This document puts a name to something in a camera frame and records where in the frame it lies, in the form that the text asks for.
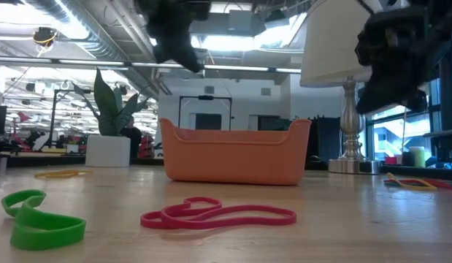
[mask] potted plant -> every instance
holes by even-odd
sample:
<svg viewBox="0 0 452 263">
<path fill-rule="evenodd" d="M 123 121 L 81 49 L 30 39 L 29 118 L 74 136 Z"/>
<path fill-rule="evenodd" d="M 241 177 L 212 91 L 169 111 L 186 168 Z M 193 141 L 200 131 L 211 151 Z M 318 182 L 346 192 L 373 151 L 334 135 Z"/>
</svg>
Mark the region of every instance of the potted plant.
<svg viewBox="0 0 452 263">
<path fill-rule="evenodd" d="M 130 139 L 122 137 L 120 131 L 129 123 L 133 113 L 145 106 L 145 101 L 138 103 L 139 94 L 133 95 L 123 106 L 122 93 L 119 88 L 112 90 L 102 79 L 97 69 L 94 80 L 94 99 L 99 113 L 86 99 L 83 89 L 73 83 L 76 94 L 81 95 L 99 122 L 99 133 L 88 138 L 86 149 L 86 166 L 89 167 L 127 167 L 130 165 Z"/>
</svg>

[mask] green rubber band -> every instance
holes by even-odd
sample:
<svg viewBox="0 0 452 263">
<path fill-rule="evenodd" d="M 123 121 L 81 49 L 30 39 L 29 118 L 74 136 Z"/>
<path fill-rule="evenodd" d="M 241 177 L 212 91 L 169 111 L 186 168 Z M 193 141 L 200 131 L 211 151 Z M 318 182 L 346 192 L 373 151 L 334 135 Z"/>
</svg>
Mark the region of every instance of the green rubber band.
<svg viewBox="0 0 452 263">
<path fill-rule="evenodd" d="M 10 243 L 16 248 L 41 251 L 71 245 L 84 238 L 86 221 L 83 219 L 34 209 L 45 196 L 40 190 L 25 190 L 1 200 L 5 212 L 15 218 Z M 23 202 L 21 207 L 12 207 L 19 202 Z"/>
</svg>

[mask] desk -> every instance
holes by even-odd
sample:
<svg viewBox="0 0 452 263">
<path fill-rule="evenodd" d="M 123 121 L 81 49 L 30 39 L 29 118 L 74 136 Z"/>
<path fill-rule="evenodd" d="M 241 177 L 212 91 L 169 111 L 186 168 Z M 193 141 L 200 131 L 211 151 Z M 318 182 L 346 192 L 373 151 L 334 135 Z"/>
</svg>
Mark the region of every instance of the desk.
<svg viewBox="0 0 452 263">
<path fill-rule="evenodd" d="M 297 187 L 172 182 L 163 167 L 94 169 L 60 180 L 33 176 L 69 167 L 8 169 L 0 176 L 0 200 L 42 189 L 47 198 L 40 209 L 87 220 L 84 241 L 51 251 L 15 249 L 9 245 L 13 220 L 0 206 L 0 263 L 452 262 L 449 190 L 386 188 L 384 176 L 326 172 L 307 172 Z M 210 231 L 140 227 L 142 213 L 193 196 L 289 208 L 298 223 Z"/>
</svg>

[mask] white lamp shade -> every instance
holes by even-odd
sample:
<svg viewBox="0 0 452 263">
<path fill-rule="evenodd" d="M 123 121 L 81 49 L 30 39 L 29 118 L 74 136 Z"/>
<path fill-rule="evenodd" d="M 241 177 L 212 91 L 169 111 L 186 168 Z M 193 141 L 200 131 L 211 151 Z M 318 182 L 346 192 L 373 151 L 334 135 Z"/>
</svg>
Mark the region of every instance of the white lamp shade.
<svg viewBox="0 0 452 263">
<path fill-rule="evenodd" d="M 375 11 L 379 0 L 365 0 Z M 371 70 L 359 64 L 357 36 L 369 13 L 356 0 L 317 0 L 307 13 L 307 37 L 302 59 L 301 86 L 335 87 L 348 77 L 368 80 Z"/>
</svg>

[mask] white pot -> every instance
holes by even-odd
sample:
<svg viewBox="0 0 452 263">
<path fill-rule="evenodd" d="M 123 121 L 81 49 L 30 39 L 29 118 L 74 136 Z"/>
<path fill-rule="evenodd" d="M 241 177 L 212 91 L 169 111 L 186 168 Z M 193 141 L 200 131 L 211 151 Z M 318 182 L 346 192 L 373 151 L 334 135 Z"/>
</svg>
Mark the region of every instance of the white pot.
<svg viewBox="0 0 452 263">
<path fill-rule="evenodd" d="M 128 167 L 129 165 L 129 138 L 99 135 L 88 138 L 87 167 Z"/>
</svg>

